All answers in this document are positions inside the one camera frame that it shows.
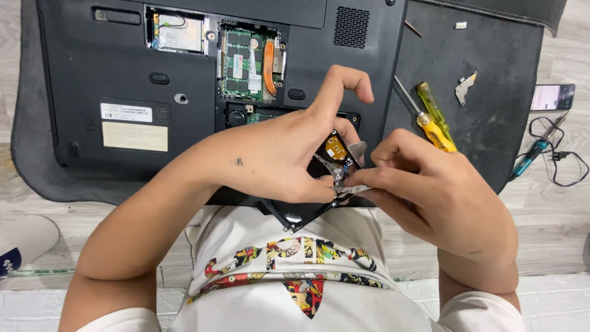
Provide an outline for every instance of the person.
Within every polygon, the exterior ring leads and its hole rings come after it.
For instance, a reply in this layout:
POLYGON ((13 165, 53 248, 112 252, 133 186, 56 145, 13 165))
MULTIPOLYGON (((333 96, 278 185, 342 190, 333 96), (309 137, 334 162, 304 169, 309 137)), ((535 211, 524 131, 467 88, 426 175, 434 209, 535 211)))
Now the person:
MULTIPOLYGON (((330 202, 333 179, 306 168, 333 128, 347 144, 360 141, 336 117, 344 89, 374 100, 366 73, 334 66, 308 109, 202 140, 114 209, 84 245, 60 331, 159 331, 156 267, 222 185, 330 202)), ((254 208, 206 207, 188 235, 194 272, 169 331, 524 331, 517 231, 467 158, 402 129, 370 157, 376 167, 347 185, 373 187, 361 196, 438 247, 438 322, 398 291, 369 209, 334 209, 288 238, 254 208)))

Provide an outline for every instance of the speaker grille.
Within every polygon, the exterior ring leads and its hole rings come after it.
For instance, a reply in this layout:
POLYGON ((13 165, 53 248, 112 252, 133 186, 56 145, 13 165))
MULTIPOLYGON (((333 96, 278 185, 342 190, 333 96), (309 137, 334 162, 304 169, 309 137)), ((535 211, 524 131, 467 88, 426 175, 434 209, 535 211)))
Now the speaker grille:
POLYGON ((338 7, 334 45, 365 48, 369 11, 348 7, 338 7))

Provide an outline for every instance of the blue label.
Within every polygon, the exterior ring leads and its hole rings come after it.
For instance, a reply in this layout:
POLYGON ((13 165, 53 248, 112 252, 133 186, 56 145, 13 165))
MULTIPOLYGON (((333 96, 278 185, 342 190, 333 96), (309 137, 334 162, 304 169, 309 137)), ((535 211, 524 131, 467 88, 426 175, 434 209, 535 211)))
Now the blue label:
POLYGON ((0 263, 2 270, 0 271, 0 279, 4 279, 12 271, 16 271, 21 267, 22 257, 18 248, 14 248, 4 255, 0 256, 0 263))

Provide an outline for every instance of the white t-shirt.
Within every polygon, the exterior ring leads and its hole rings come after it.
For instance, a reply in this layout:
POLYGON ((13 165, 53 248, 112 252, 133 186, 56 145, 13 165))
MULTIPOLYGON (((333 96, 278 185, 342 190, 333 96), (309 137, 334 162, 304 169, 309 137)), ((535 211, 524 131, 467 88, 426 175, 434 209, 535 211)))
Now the white t-shirt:
MULTIPOLYGON (((206 207, 189 234, 195 270, 168 331, 525 331, 518 310, 485 292, 450 300, 438 322, 389 276, 381 228, 367 209, 342 208, 297 232, 248 207, 206 207)), ((128 308, 81 332, 160 331, 128 308)))

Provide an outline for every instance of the smartphone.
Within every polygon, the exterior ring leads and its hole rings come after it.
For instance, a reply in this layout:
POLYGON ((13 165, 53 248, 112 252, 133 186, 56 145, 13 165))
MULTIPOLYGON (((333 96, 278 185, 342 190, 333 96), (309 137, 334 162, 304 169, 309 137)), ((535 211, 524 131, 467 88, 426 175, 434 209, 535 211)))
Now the smartphone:
POLYGON ((535 87, 535 95, 530 110, 569 110, 573 104, 575 84, 549 85, 541 84, 535 87))

